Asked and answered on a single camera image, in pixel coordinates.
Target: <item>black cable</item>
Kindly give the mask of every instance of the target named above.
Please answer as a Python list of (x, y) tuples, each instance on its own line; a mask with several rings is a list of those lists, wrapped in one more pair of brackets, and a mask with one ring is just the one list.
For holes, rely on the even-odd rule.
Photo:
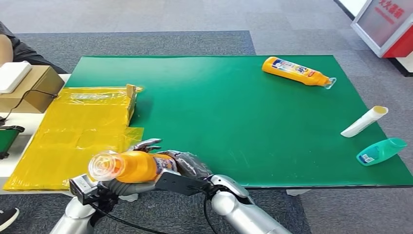
[(37, 89), (29, 89), (29, 90), (27, 90), (26, 92), (24, 92), (23, 96), (21, 96), (21, 98), (20, 98), (19, 102), (17, 103), (17, 105), (16, 105), (15, 107), (13, 107), (12, 109), (10, 109), (9, 113), (7, 114), (7, 116), (4, 117), (4, 118), (2, 118), (2, 119), (0, 119), (0, 122), (6, 122), (7, 118), (9, 118), (10, 114), (12, 113), (12, 111), (13, 111), (14, 109), (16, 109), (16, 108), (21, 104), (21, 102), (24, 100), (24, 98), (26, 97), (26, 95), (27, 95), (30, 91), (36, 91), (36, 92), (39, 92), (39, 93), (42, 93), (42, 94), (47, 94), (47, 95), (50, 95), (52, 98), (56, 98), (56, 97), (57, 97), (57, 94), (49, 94), (49, 93), (47, 93), (47, 92), (40, 91), (40, 90), (37, 90)]
[(115, 221), (118, 221), (118, 222), (120, 222), (120, 223), (123, 223), (123, 224), (125, 224), (125, 225), (131, 226), (131, 227), (133, 227), (133, 228), (140, 229), (140, 230), (143, 230), (143, 231), (146, 231), (146, 232), (149, 232), (149, 233), (168, 234), (168, 233), (163, 233), (163, 232), (159, 232), (159, 231), (156, 231), (156, 230), (152, 230), (152, 229), (149, 229), (149, 228), (144, 228), (144, 227), (138, 226), (138, 225), (136, 225), (136, 224), (133, 224), (133, 223), (129, 223), (129, 222), (127, 222), (127, 221), (124, 221), (124, 220), (122, 220), (122, 219), (120, 219), (120, 218), (118, 218), (118, 217), (115, 217), (115, 216), (113, 216), (113, 215), (111, 215), (111, 214), (108, 214), (107, 212), (104, 212), (103, 210), (101, 210), (98, 206), (96, 206), (96, 205), (93, 204), (93, 203), (91, 203), (90, 206), (92, 206), (95, 210), (99, 211), (99, 212), (102, 213), (103, 215), (105, 215), (105, 216), (107, 216), (107, 217), (109, 217), (109, 218), (111, 218), (111, 219), (113, 219), (113, 220), (115, 220)]
[(208, 200), (208, 197), (205, 196), (205, 198), (204, 198), (204, 216), (205, 216), (205, 219), (206, 219), (207, 223), (209, 224), (209, 226), (211, 227), (212, 231), (214, 232), (214, 234), (218, 234), (218, 232), (215, 230), (214, 226), (212, 225), (212, 223), (211, 223), (211, 221), (209, 220), (209, 217), (208, 217), (207, 200)]
[(193, 186), (189, 186), (188, 188), (200, 191), (204, 194), (204, 196), (205, 196), (205, 198), (204, 198), (204, 216), (205, 216), (205, 219), (206, 219), (208, 225), (210, 226), (210, 228), (212, 229), (212, 231), (214, 232), (214, 234), (218, 234), (218, 232), (215, 230), (214, 226), (212, 225), (211, 221), (209, 220), (208, 212), (207, 212), (207, 201), (210, 199), (211, 195), (208, 194), (207, 191), (205, 191), (203, 189), (200, 189), (200, 188), (196, 188), (196, 187), (193, 187)]
[[(217, 231), (214, 229), (214, 227), (212, 226), (212, 223), (211, 223), (211, 221), (209, 220), (209, 217), (208, 217), (207, 201), (208, 201), (208, 199), (210, 198), (210, 195), (208, 194), (208, 192), (206, 192), (206, 191), (203, 190), (203, 189), (199, 189), (199, 188), (192, 187), (192, 186), (190, 186), (189, 188), (190, 188), (190, 189), (197, 190), (197, 191), (200, 191), (200, 192), (202, 192), (202, 193), (205, 195), (205, 198), (204, 198), (204, 216), (205, 216), (205, 219), (206, 219), (208, 225), (211, 227), (212, 231), (214, 232), (214, 234), (218, 234), (218, 232), (217, 232)], [(133, 223), (129, 223), (129, 222), (127, 222), (127, 221), (124, 221), (123, 219), (120, 219), (120, 218), (118, 218), (118, 217), (115, 217), (115, 216), (113, 216), (113, 215), (111, 215), (111, 214), (109, 214), (109, 213), (101, 210), (98, 206), (96, 206), (96, 205), (93, 204), (93, 203), (91, 203), (90, 206), (92, 206), (95, 210), (97, 210), (97, 211), (100, 212), (101, 214), (103, 214), (103, 215), (105, 215), (105, 216), (107, 216), (107, 217), (109, 217), (109, 218), (111, 218), (111, 219), (113, 219), (113, 220), (115, 220), (115, 221), (117, 221), (117, 222), (120, 222), (120, 223), (123, 223), (123, 224), (125, 224), (125, 225), (131, 226), (131, 227), (133, 227), (133, 228), (140, 229), (140, 230), (143, 230), (143, 231), (146, 231), (146, 232), (149, 232), (149, 233), (168, 234), (168, 233), (164, 233), (164, 232), (159, 232), (159, 231), (156, 231), (156, 230), (152, 230), (152, 229), (149, 229), (149, 228), (144, 228), (144, 227), (138, 226), (138, 225), (136, 225), (136, 224), (133, 224)]]

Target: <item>teal bottle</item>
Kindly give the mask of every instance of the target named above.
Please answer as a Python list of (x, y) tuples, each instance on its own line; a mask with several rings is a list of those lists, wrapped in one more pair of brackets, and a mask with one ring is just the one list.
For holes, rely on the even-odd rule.
[(389, 138), (367, 147), (357, 155), (357, 160), (364, 166), (371, 166), (386, 161), (399, 153), (407, 144), (400, 138)]

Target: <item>black shoe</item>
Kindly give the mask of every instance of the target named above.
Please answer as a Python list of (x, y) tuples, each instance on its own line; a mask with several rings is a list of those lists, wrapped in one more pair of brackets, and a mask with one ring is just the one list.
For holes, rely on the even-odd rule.
[(18, 215), (19, 210), (17, 208), (0, 211), (0, 232), (10, 226)]

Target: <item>yellow plastic bag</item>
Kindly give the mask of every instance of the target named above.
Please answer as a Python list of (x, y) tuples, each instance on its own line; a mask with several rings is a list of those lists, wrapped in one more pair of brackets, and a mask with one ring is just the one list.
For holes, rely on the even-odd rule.
[(87, 173), (93, 155), (140, 141), (143, 128), (127, 127), (135, 97), (130, 86), (64, 88), (3, 189), (67, 190), (70, 178)]

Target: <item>orange plastic bottle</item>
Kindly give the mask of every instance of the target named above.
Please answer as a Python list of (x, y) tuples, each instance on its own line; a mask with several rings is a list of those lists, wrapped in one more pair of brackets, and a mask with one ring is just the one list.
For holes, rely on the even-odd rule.
[(101, 153), (89, 162), (89, 174), (96, 180), (117, 180), (125, 183), (156, 179), (162, 169), (177, 171), (176, 162), (168, 155), (128, 151), (120, 154)]
[(336, 78), (329, 78), (319, 71), (285, 61), (277, 57), (269, 57), (263, 64), (263, 71), (288, 79), (296, 80), (306, 85), (319, 85), (330, 89)]

